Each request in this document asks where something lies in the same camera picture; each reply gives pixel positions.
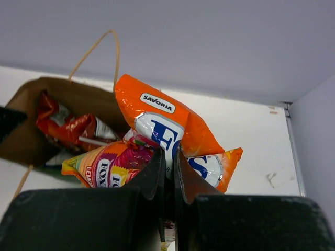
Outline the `green paper bag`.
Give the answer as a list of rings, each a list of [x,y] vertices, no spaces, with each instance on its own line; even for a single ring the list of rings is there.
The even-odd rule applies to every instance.
[[[119,140],[128,129],[115,92],[74,81],[76,71],[28,81],[1,107],[1,158],[27,167],[14,197],[31,171],[60,150],[87,152]]]

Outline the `Fox's fruits candy bag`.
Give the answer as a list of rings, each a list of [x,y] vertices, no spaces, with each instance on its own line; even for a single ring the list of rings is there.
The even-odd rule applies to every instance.
[[[129,75],[119,79],[115,96],[130,130],[121,141],[65,160],[63,175],[75,176],[88,188],[119,188],[148,165],[156,149],[162,149],[165,175],[171,179],[173,160],[181,150],[205,181],[220,192],[227,190],[241,148],[224,150],[197,113]]]

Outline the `red Doritos bag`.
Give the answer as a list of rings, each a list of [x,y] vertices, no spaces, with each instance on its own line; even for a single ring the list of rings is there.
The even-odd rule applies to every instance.
[[[109,144],[120,139],[113,129],[92,113],[75,117],[46,91],[39,96],[36,126],[50,142],[74,153],[89,152],[100,147],[87,140]]]

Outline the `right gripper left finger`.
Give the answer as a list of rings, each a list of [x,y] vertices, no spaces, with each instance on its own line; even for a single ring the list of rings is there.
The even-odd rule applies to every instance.
[[[1,250],[160,250],[165,158],[120,188],[28,190],[1,220]]]

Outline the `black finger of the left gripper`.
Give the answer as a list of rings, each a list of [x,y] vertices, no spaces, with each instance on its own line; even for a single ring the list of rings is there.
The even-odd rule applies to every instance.
[[[11,108],[0,108],[0,142],[2,143],[13,130],[27,120],[27,114]]]

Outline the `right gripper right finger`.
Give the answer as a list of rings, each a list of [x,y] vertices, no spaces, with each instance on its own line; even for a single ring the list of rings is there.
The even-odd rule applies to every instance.
[[[224,195],[174,158],[176,250],[334,250],[334,235],[311,199]]]

